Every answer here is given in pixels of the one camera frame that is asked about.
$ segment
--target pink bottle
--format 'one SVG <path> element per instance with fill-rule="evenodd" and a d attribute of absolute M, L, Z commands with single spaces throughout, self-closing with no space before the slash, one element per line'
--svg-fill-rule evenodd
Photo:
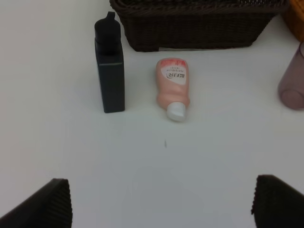
<path fill-rule="evenodd" d="M 156 65 L 156 80 L 159 88 L 157 102 L 175 121 L 184 121 L 189 106 L 189 68 L 185 60 L 165 58 Z"/>
<path fill-rule="evenodd" d="M 304 43 L 291 60 L 278 90 L 281 101 L 287 107 L 304 108 Z"/>

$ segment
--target brown woven basket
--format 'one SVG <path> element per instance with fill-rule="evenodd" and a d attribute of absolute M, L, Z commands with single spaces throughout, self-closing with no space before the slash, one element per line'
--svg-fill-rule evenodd
<path fill-rule="evenodd" d="M 294 36 L 304 42 L 304 0 L 290 0 L 290 7 L 283 18 Z"/>
<path fill-rule="evenodd" d="M 250 46 L 288 0 L 110 0 L 136 51 Z"/>

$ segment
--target black ribbed object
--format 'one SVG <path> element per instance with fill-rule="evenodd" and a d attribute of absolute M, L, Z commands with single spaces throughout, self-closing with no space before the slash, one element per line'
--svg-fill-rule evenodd
<path fill-rule="evenodd" d="M 0 218 L 0 228 L 71 228 L 72 218 L 68 180 L 52 179 Z"/>
<path fill-rule="evenodd" d="M 273 175 L 260 175 L 251 213 L 257 228 L 304 228 L 304 195 Z"/>

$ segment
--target bottle label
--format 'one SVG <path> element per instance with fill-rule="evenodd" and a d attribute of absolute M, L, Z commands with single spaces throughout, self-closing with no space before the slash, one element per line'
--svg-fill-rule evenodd
<path fill-rule="evenodd" d="M 162 75 L 177 84 L 186 84 L 187 69 L 186 62 L 180 59 L 165 59 L 161 62 Z"/>

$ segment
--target orange basket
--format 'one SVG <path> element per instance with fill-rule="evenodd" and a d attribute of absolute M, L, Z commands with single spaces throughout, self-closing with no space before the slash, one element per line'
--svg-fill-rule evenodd
<path fill-rule="evenodd" d="M 290 0 L 290 7 L 283 18 L 294 36 L 304 42 L 304 0 Z"/>

